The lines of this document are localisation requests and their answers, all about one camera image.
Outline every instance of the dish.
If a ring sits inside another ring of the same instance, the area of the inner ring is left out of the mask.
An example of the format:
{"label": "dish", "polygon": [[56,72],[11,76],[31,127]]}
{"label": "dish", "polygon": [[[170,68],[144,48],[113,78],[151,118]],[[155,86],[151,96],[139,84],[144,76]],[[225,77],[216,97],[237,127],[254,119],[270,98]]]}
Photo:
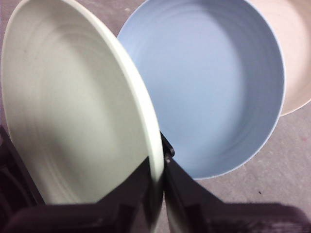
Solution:
{"label": "dish", "polygon": [[193,178],[230,172],[265,144],[282,108],[284,68],[272,30],[249,3],[148,0],[118,39]]}
{"label": "dish", "polygon": [[161,207],[163,152],[144,83],[124,48],[73,0],[23,0],[4,37],[12,142],[46,203],[95,202],[149,156]]}
{"label": "dish", "polygon": [[274,29],[286,67],[282,116],[311,100],[311,5],[308,0],[250,0]]}

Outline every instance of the ceramic plate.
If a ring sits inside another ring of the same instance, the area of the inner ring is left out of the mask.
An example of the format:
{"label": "ceramic plate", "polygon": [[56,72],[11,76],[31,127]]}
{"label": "ceramic plate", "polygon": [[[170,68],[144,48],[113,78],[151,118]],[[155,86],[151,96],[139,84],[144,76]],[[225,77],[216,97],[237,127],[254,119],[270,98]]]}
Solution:
{"label": "ceramic plate", "polygon": [[163,152],[150,97],[91,12],[73,0],[24,0],[2,51],[10,137],[46,203],[98,201],[148,155],[159,185]]}
{"label": "ceramic plate", "polygon": [[136,64],[175,160],[194,178],[227,173],[269,138],[283,62],[264,18],[243,0],[148,0],[118,39]]}
{"label": "ceramic plate", "polygon": [[286,67],[282,115],[311,100],[310,0],[250,0],[269,21],[280,42]]}

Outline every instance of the bowl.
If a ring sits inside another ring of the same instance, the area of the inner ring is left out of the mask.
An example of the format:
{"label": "bowl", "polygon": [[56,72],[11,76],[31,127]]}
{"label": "bowl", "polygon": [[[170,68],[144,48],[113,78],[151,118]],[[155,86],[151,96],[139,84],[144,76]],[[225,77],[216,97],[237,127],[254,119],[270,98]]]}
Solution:
{"label": "bowl", "polygon": [[243,0],[148,0],[118,39],[138,68],[175,160],[193,178],[251,159],[280,116],[285,75],[263,16]]}

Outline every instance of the concrete floor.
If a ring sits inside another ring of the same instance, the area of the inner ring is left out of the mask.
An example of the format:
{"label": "concrete floor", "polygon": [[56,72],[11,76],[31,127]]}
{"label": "concrete floor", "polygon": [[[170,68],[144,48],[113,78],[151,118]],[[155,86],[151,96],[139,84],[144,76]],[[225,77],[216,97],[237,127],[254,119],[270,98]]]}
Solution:
{"label": "concrete floor", "polygon": [[[1,2],[1,45],[20,0]],[[143,0],[79,0],[117,35]],[[1,109],[1,122],[5,124]],[[280,202],[301,208],[311,218],[311,104],[283,116],[267,144],[247,164],[218,178],[198,181],[225,202]],[[165,210],[159,231],[168,233]]]}

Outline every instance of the blue bowl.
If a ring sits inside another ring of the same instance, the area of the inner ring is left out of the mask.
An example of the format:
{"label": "blue bowl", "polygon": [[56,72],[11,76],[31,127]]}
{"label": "blue bowl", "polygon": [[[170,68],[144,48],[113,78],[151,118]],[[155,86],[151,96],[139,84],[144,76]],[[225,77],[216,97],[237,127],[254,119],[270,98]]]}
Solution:
{"label": "blue bowl", "polygon": [[260,13],[243,0],[148,0],[119,40],[147,86],[175,160],[193,178],[230,172],[280,116],[284,65]]}

